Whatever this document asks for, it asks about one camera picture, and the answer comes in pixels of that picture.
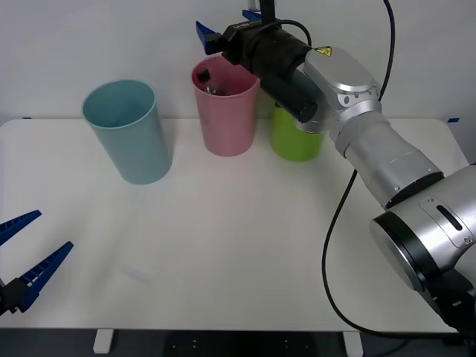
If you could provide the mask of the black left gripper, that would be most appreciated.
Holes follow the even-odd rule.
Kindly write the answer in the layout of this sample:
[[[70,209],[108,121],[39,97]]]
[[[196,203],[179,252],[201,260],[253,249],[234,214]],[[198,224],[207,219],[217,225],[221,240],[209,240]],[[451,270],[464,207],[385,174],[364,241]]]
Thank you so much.
[[[5,244],[41,215],[42,213],[39,210],[34,210],[1,223],[0,245]],[[1,286],[0,314],[3,315],[6,312],[13,314],[17,310],[26,312],[39,297],[39,293],[45,284],[50,280],[73,247],[72,242],[67,242],[22,276],[13,279],[7,285]]]

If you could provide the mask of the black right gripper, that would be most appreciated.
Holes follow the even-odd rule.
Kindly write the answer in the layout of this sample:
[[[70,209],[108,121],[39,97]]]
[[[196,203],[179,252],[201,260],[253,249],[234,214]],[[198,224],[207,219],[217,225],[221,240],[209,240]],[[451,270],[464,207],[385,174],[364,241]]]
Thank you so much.
[[[277,71],[272,52],[276,45],[273,37],[276,22],[264,25],[262,15],[252,10],[242,10],[242,16],[248,21],[228,26],[223,35],[196,21],[196,32],[205,54],[224,51],[229,62],[247,71]]]

